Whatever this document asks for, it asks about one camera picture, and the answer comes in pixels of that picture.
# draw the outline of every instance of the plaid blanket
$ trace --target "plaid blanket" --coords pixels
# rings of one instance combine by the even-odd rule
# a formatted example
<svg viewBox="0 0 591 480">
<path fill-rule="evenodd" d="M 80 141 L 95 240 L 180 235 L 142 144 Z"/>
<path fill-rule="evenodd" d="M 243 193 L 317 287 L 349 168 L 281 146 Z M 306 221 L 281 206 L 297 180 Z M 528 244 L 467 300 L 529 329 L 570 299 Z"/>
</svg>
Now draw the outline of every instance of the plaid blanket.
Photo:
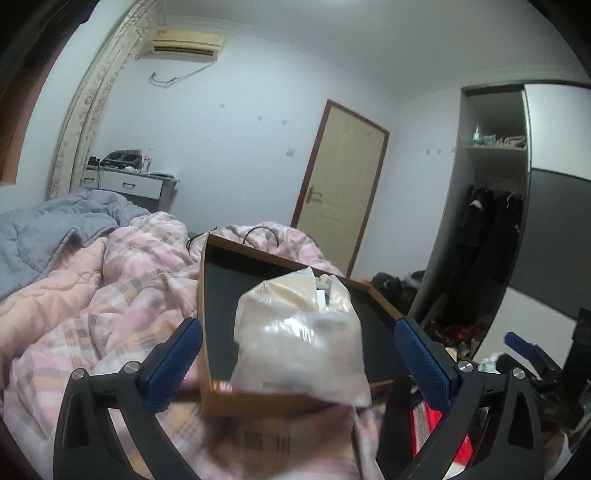
<svg viewBox="0 0 591 480">
<path fill-rule="evenodd" d="M 248 245 L 339 273 L 302 232 L 276 223 L 262 225 L 273 229 L 277 239 L 269 230 L 257 229 L 248 235 Z M 250 230 L 230 226 L 212 234 L 242 242 Z M 52 477 L 55 428 L 72 370 L 119 371 L 128 361 L 143 360 L 185 317 L 195 316 L 205 240 L 197 238 L 188 251 L 186 227 L 163 212 L 116 230 L 103 263 L 107 285 L 87 308 L 12 363 L 4 420 L 44 478 Z M 198 386 L 193 365 L 182 388 Z M 120 413 L 112 411 L 112 417 L 134 469 L 150 478 Z M 375 462 L 378 422 L 372 410 L 358 414 L 351 407 L 334 406 L 290 418 L 213 419 L 200 415 L 198 403 L 186 401 L 173 403 L 157 418 L 204 480 L 383 478 Z"/>
</svg>

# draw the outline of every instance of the drawer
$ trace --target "drawer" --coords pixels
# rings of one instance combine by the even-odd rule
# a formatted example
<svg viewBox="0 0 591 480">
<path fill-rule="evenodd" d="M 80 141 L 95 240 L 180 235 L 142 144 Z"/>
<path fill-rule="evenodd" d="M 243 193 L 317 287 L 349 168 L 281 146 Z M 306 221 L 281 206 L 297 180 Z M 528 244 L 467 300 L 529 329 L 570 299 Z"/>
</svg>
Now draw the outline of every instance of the drawer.
<svg viewBox="0 0 591 480">
<path fill-rule="evenodd" d="M 159 199 L 160 190 L 162 190 L 162 180 L 114 171 L 101 171 L 100 188 L 113 192 L 129 193 L 138 197 Z"/>
<path fill-rule="evenodd" d="M 87 189 L 97 189 L 99 187 L 98 178 L 99 175 L 96 170 L 85 170 L 80 186 Z"/>
</svg>

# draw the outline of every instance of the air conditioner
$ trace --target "air conditioner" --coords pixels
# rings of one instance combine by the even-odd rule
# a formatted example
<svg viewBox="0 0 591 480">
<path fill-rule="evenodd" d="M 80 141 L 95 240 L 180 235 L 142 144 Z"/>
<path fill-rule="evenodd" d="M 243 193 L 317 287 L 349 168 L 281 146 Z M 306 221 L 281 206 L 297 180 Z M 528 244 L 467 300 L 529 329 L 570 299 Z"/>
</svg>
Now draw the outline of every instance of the air conditioner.
<svg viewBox="0 0 591 480">
<path fill-rule="evenodd" d="M 144 54 L 155 58 L 183 60 L 217 60 L 226 37 L 212 33 L 185 30 L 158 30 L 144 48 Z"/>
</svg>

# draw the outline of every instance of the plastic wrapper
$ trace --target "plastic wrapper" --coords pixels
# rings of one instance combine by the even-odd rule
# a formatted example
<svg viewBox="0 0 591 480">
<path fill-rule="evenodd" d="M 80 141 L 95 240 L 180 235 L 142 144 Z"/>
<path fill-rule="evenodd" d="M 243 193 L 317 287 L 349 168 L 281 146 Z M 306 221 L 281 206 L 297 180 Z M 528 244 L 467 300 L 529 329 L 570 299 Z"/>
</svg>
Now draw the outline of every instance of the plastic wrapper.
<svg viewBox="0 0 591 480">
<path fill-rule="evenodd" d="M 361 323 L 338 278 L 311 268 L 264 281 L 238 301 L 232 388 L 306 394 L 331 403 L 371 403 Z"/>
</svg>

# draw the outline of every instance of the gray blanket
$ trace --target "gray blanket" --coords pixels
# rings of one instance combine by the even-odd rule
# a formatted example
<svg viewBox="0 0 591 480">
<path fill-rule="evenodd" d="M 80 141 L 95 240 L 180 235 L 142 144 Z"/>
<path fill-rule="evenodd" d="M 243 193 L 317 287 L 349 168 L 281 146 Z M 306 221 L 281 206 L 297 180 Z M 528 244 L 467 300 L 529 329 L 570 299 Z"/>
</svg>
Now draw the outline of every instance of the gray blanket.
<svg viewBox="0 0 591 480">
<path fill-rule="evenodd" d="M 36 209 L 0 213 L 0 303 L 49 275 L 68 241 L 88 247 L 149 211 L 106 190 L 80 189 Z"/>
</svg>

